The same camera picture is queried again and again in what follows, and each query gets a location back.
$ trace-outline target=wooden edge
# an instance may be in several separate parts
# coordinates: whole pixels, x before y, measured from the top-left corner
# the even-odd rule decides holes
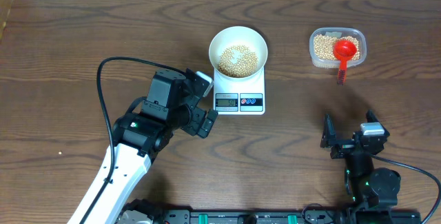
[[[0,41],[3,36],[3,30],[6,27],[11,5],[13,0],[0,0]]]

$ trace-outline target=red plastic ladle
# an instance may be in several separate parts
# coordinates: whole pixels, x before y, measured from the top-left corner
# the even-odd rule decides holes
[[[340,61],[337,83],[343,85],[346,81],[347,62],[357,53],[357,47],[350,41],[340,40],[334,45],[334,56]]]

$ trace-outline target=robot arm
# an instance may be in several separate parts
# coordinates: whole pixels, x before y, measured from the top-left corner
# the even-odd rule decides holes
[[[125,115],[116,120],[112,131],[114,153],[109,146],[96,178],[69,224],[115,223],[135,185],[175,130],[180,128],[192,136],[207,137],[218,113],[207,113],[197,105],[212,86],[212,79],[202,72],[156,71],[148,96],[136,99]],[[141,111],[133,113],[141,102]],[[112,155],[114,171],[106,182]]]

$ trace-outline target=white bowl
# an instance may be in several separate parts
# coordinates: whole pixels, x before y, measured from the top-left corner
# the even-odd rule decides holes
[[[250,51],[256,53],[258,59],[256,71],[250,76],[234,78],[219,71],[219,61],[222,53],[233,45],[246,45]],[[212,43],[209,45],[208,54],[210,62],[220,75],[232,81],[246,81],[262,70],[267,62],[268,47],[263,37],[256,31],[247,27],[235,26],[220,31],[213,38]]]

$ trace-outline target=green component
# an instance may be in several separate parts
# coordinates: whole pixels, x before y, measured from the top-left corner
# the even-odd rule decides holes
[[[199,224],[208,224],[207,214],[199,214]]]
[[[289,215],[288,216],[288,224],[297,224],[297,216],[296,215]]]

